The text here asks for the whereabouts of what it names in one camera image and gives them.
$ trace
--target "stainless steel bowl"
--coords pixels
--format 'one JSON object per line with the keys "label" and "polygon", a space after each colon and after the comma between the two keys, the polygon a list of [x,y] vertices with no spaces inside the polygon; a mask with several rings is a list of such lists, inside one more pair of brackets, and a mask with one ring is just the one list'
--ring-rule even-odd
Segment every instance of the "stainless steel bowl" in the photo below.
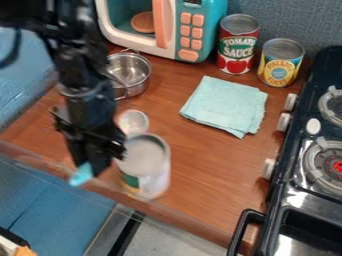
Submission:
{"label": "stainless steel bowl", "polygon": [[151,63],[138,53],[120,52],[108,56],[109,78],[115,88],[115,99],[129,98],[143,93],[151,74]]}

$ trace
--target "tin can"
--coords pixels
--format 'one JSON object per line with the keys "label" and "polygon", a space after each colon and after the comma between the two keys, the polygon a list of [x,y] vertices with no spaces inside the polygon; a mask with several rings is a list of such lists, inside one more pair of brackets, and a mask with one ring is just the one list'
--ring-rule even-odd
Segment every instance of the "tin can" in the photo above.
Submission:
{"label": "tin can", "polygon": [[259,23],[246,14],[232,14],[220,22],[217,66],[230,75],[240,75],[253,66],[259,38]]}
{"label": "tin can", "polygon": [[275,38],[263,46],[258,77],[266,85],[286,87],[298,76],[305,54],[302,45],[286,38]]}
{"label": "tin can", "polygon": [[115,159],[124,189],[140,200],[162,195],[170,186],[171,152],[161,137],[150,133],[129,135],[124,160]]}

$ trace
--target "white can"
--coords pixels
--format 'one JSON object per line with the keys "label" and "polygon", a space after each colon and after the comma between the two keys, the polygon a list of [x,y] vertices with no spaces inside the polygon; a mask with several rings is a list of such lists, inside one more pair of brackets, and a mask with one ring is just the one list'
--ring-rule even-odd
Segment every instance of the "white can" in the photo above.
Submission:
{"label": "white can", "polygon": [[171,150],[161,137],[150,133],[129,135],[123,161],[115,159],[123,187],[139,199],[155,199],[170,186]]}

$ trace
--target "blue wall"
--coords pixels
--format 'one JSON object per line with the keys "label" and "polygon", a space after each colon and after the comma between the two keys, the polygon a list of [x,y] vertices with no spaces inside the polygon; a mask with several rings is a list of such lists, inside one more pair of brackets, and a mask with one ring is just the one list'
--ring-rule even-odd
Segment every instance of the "blue wall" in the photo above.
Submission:
{"label": "blue wall", "polygon": [[342,45],[341,0],[230,0],[229,12],[257,18],[259,46],[271,38],[291,38],[313,57],[326,46]]}

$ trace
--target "black stove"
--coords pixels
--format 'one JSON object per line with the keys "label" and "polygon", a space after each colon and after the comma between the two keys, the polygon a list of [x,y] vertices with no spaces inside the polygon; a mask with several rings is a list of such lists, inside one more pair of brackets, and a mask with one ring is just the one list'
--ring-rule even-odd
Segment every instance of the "black stove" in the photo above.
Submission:
{"label": "black stove", "polygon": [[278,124],[286,140],[263,175],[270,179],[267,213],[242,213],[229,256],[251,223],[261,226],[252,255],[342,255],[342,46],[316,56],[300,95],[286,105],[293,111]]}

